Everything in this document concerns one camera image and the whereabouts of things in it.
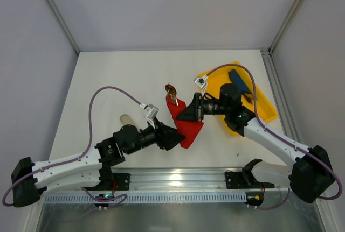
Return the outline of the gold spoon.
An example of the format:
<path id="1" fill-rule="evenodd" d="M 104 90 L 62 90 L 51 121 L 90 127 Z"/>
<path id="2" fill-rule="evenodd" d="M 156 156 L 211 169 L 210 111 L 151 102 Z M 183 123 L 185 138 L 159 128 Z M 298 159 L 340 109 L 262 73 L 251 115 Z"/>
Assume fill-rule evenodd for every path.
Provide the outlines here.
<path id="1" fill-rule="evenodd" d="M 177 91 L 176 91 L 175 87 L 168 83 L 168 84 L 165 85 L 164 88 L 165 88 L 165 90 L 167 92 L 166 97 L 165 97 L 165 101 L 167 103 L 169 103 L 169 99 L 171 99 L 172 103 L 174 105 L 179 106 L 178 100 L 177 100 Z"/>

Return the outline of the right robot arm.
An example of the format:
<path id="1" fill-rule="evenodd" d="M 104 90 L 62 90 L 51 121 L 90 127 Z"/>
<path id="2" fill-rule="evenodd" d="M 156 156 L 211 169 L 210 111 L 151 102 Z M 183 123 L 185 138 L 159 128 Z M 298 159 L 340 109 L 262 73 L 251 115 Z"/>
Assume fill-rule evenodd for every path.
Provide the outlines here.
<path id="1" fill-rule="evenodd" d="M 223 115 L 227 127 L 281 159 L 283 165 L 254 161 L 249 173 L 258 182 L 288 187 L 306 203 L 312 203 L 338 181 L 325 149 L 301 144 L 264 124 L 242 103 L 236 85 L 223 84 L 219 97 L 195 93 L 192 102 L 177 115 L 179 121 L 201 122 L 204 115 Z"/>

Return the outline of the red paper napkin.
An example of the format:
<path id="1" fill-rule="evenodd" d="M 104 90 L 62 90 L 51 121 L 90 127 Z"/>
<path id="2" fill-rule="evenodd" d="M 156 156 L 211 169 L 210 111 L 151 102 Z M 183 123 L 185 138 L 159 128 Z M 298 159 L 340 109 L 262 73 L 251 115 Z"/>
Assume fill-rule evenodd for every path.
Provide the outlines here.
<path id="1" fill-rule="evenodd" d="M 184 101 L 177 99 L 178 105 L 173 101 L 170 95 L 166 97 L 167 107 L 170 114 L 172 115 L 174 124 L 176 125 L 178 133 L 185 136 L 185 139 L 180 142 L 180 145 L 184 149 L 188 149 L 196 139 L 197 135 L 200 133 L 204 123 L 203 122 L 188 122 L 179 121 L 177 116 L 186 109 L 186 104 Z"/>

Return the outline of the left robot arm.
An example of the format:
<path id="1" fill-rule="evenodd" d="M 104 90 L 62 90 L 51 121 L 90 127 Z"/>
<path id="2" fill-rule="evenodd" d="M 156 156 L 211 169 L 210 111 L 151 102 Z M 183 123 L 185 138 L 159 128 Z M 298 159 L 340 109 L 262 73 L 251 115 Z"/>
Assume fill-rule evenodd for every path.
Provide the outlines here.
<path id="1" fill-rule="evenodd" d="M 29 157 L 21 159 L 11 174 L 13 206 L 26 207 L 42 195 L 64 190 L 110 190 L 116 182 L 112 167 L 123 163 L 126 155 L 153 144 L 169 151 L 183 140 L 177 129 L 161 122 L 144 130 L 128 124 L 82 154 L 35 163 Z"/>

